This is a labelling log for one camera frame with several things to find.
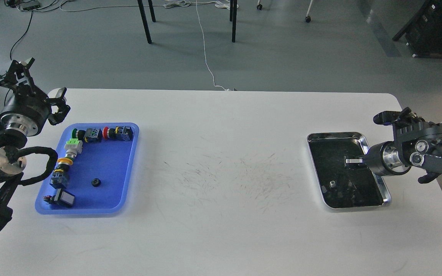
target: black nut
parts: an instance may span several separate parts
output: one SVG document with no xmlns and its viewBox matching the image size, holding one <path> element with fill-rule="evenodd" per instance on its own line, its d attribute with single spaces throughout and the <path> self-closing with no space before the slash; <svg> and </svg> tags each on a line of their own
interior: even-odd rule
<svg viewBox="0 0 442 276">
<path fill-rule="evenodd" d="M 100 186 L 100 184 L 102 184 L 102 181 L 98 178 L 95 178 L 91 181 L 91 185 L 93 185 L 93 187 L 98 187 Z"/>
</svg>

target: white table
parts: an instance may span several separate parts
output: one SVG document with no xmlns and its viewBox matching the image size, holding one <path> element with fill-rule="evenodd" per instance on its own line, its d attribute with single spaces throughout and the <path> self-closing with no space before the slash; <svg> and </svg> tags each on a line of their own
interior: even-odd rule
<svg viewBox="0 0 442 276">
<path fill-rule="evenodd" d="M 442 193 L 412 169 L 386 177 L 391 206 L 332 213 L 319 195 L 310 133 L 374 125 L 394 96 L 69 89 L 70 124 L 141 129 L 127 201 L 108 217 L 39 215 L 40 184 L 17 189 L 0 232 L 0 275 L 442 275 Z M 26 176 L 42 164 L 30 163 Z"/>
</svg>

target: electrical component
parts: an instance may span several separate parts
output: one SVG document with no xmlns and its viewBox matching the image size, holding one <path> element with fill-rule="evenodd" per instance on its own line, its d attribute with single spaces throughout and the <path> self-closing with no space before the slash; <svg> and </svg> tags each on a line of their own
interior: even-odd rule
<svg viewBox="0 0 442 276">
<path fill-rule="evenodd" d="M 71 165 L 73 164 L 73 161 L 72 161 L 72 159 L 67 158 L 67 157 L 59 158 L 59 159 L 58 159 L 58 167 L 59 167 L 61 164 L 66 164 L 66 165 L 68 165 L 68 166 L 71 166 Z"/>
<path fill-rule="evenodd" d="M 73 131 L 71 132 L 71 138 L 76 138 L 80 141 L 84 141 L 84 134 L 85 133 L 86 133 L 86 131 L 84 131 L 84 130 L 73 129 Z"/>
<path fill-rule="evenodd" d="M 67 208 L 71 208 L 73 206 L 75 199 L 76 197 L 74 194 L 67 192 L 65 189 L 57 189 L 56 195 L 44 196 L 45 202 L 65 206 Z"/>
<path fill-rule="evenodd" d="M 100 128 L 89 128 L 84 133 L 84 141 L 86 143 L 102 142 L 102 130 Z"/>
<path fill-rule="evenodd" d="M 51 186 L 54 189 L 65 189 L 68 187 L 69 175 L 65 171 L 54 171 L 51 177 Z"/>
<path fill-rule="evenodd" d="M 128 126 L 120 126 L 115 128 L 104 127 L 103 138 L 108 140 L 131 141 L 134 137 L 134 132 Z"/>
<path fill-rule="evenodd" d="M 61 6 L 63 6 L 64 4 L 66 4 L 67 2 L 70 2 L 69 0 L 63 0 L 61 1 L 61 3 L 59 4 L 59 0 L 54 0 L 52 1 L 49 5 L 45 6 L 45 7 L 39 7 L 36 9 L 32 9 L 32 10 L 23 10 L 20 9 L 21 5 L 16 6 L 18 8 L 19 11 L 23 11 L 23 12 L 28 12 L 28 11 L 35 11 L 35 12 L 49 12 L 49 11 L 53 11 L 53 10 L 57 10 L 59 9 Z M 53 9 L 49 9 L 49 10 L 45 10 L 49 7 L 52 7 L 54 5 L 58 5 L 57 7 L 54 7 Z"/>
<path fill-rule="evenodd" d="M 24 11 L 30 11 L 34 9 L 40 8 L 40 2 L 37 0 L 30 0 L 28 2 L 23 2 L 20 4 L 20 7 Z"/>
<path fill-rule="evenodd" d="M 74 161 L 76 156 L 83 151 L 83 141 L 80 141 L 77 138 L 71 138 L 66 142 L 64 149 L 66 150 L 65 157 Z"/>
</svg>

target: metal tray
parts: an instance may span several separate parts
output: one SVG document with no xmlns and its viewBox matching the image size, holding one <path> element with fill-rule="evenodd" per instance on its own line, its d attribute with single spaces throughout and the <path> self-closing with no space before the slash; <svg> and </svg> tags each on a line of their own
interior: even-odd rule
<svg viewBox="0 0 442 276">
<path fill-rule="evenodd" d="M 312 133 L 307 141 L 322 199 L 329 208 L 358 211 L 391 203 L 381 176 L 368 168 L 345 168 L 344 156 L 357 157 L 368 152 L 368 143 L 361 133 Z"/>
</svg>

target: robotic arm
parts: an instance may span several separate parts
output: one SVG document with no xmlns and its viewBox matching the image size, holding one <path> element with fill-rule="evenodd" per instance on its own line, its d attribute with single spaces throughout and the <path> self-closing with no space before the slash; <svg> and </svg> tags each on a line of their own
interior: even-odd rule
<svg viewBox="0 0 442 276">
<path fill-rule="evenodd" d="M 372 146 L 362 157 L 346 158 L 348 168 L 367 166 L 376 175 L 385 176 L 402 175 L 416 166 L 427 172 L 419 177 L 419 183 L 429 183 L 442 174 L 442 123 L 426 122 L 410 108 L 381 112 L 373 121 L 391 125 L 393 141 Z"/>
<path fill-rule="evenodd" d="M 60 89 L 56 98 L 49 98 L 30 76 L 29 68 L 35 59 L 26 62 L 11 61 L 8 70 L 0 73 L 0 86 L 13 91 L 0 113 L 0 231 L 11 220 L 13 210 L 7 206 L 18 185 L 30 185 L 47 178 L 53 171 L 58 154 L 47 147 L 23 148 L 28 136 L 38 135 L 49 120 L 51 125 L 64 120 L 69 110 L 64 97 L 66 88 Z M 52 106 L 58 110 L 52 113 Z M 22 180 L 26 155 L 49 156 L 46 170 L 37 177 Z"/>
</svg>

